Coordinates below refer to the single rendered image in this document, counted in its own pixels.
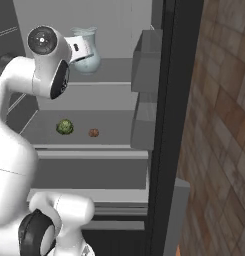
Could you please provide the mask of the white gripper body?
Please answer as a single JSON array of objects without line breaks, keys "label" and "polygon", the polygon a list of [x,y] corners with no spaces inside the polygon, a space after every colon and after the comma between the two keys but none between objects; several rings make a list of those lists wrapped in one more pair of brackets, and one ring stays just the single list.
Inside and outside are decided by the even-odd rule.
[{"label": "white gripper body", "polygon": [[78,37],[78,53],[77,57],[79,60],[81,59],[87,59],[94,55],[94,52],[89,44],[89,42],[82,36]]}]

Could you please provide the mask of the clear glass pitcher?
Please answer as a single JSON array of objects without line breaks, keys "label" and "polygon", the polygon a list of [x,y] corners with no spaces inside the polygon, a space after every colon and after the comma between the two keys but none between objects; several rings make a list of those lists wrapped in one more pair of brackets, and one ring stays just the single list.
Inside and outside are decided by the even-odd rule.
[{"label": "clear glass pitcher", "polygon": [[91,50],[94,53],[92,57],[76,62],[74,64],[75,69],[84,75],[90,75],[95,73],[101,64],[101,58],[97,51],[95,43],[95,35],[97,28],[90,27],[87,29],[83,29],[74,27],[71,29],[71,31],[74,33],[75,36],[82,36],[84,39],[86,39]]}]

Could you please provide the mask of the grey fridge shelf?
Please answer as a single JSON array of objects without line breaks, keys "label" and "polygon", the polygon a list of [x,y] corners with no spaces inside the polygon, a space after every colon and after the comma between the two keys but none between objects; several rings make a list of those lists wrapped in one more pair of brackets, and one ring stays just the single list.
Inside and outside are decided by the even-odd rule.
[{"label": "grey fridge shelf", "polygon": [[[129,145],[133,112],[130,110],[41,110],[22,132],[37,148],[73,148],[89,145]],[[68,119],[74,125],[70,135],[61,135],[56,124]],[[99,130],[98,137],[90,137],[90,129]]]},{"label": "grey fridge shelf", "polygon": [[147,161],[143,159],[41,159],[30,194],[74,193],[95,202],[146,203]]},{"label": "grey fridge shelf", "polygon": [[76,85],[97,82],[130,82],[131,69],[131,58],[102,59],[99,68],[93,74],[81,74],[74,66],[71,66],[69,83]]}]

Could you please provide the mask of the green artichoke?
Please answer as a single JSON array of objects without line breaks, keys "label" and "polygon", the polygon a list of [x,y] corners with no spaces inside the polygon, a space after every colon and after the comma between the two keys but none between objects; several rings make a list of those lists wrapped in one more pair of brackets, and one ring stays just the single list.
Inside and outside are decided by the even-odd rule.
[{"label": "green artichoke", "polygon": [[61,135],[69,135],[74,131],[74,125],[70,120],[63,119],[56,124],[56,131]]}]

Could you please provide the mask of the grey open fridge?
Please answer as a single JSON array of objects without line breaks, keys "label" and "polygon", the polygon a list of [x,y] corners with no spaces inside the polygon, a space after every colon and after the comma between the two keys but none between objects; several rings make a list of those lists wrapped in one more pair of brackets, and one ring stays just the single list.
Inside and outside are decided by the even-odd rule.
[{"label": "grey open fridge", "polygon": [[[25,55],[30,54],[27,35],[38,25],[54,27],[64,36],[74,27],[96,27],[97,50],[102,59],[131,58],[143,30],[151,23],[152,0],[13,0]],[[8,125],[22,132],[41,110],[130,110],[135,112],[137,94],[130,82],[97,82],[71,85],[55,100],[20,96],[11,98]],[[128,151],[129,145],[89,145],[43,150]],[[133,230],[85,230],[96,256],[144,256],[145,234]]]}]

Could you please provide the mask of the large grey door bin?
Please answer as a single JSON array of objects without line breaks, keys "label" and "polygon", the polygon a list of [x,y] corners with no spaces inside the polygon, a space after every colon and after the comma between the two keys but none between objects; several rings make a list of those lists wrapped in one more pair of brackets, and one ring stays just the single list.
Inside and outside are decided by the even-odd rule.
[{"label": "large grey door bin", "polygon": [[157,93],[163,31],[143,30],[133,53],[131,90]]}]

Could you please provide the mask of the dark cabinet panel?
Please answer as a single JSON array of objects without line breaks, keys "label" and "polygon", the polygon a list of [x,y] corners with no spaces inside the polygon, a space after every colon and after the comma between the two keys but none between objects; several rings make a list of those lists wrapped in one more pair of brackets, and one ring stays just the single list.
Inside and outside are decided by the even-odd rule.
[{"label": "dark cabinet panel", "polygon": [[8,60],[24,56],[25,49],[13,0],[0,0],[0,63],[4,56]]}]

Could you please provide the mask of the small grey door bin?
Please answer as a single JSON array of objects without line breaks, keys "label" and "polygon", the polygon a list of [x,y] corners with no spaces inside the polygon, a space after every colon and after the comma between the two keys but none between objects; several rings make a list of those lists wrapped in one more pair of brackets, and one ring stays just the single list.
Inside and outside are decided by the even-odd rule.
[{"label": "small grey door bin", "polygon": [[138,102],[132,120],[131,146],[140,150],[152,150],[156,124],[156,104]]}]

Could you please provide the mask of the black fridge door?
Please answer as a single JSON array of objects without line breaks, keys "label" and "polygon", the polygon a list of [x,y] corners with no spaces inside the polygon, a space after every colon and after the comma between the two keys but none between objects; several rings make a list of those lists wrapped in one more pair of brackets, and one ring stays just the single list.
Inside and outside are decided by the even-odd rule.
[{"label": "black fridge door", "polygon": [[163,256],[204,0],[163,0],[145,255]]}]

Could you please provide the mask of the grey fridge drawer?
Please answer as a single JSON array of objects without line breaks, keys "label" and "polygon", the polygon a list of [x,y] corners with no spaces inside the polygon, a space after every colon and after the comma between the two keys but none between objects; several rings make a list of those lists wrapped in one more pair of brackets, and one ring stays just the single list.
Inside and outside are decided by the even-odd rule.
[{"label": "grey fridge drawer", "polygon": [[95,204],[95,214],[85,230],[133,230],[145,229],[148,207],[146,203],[104,203]]}]

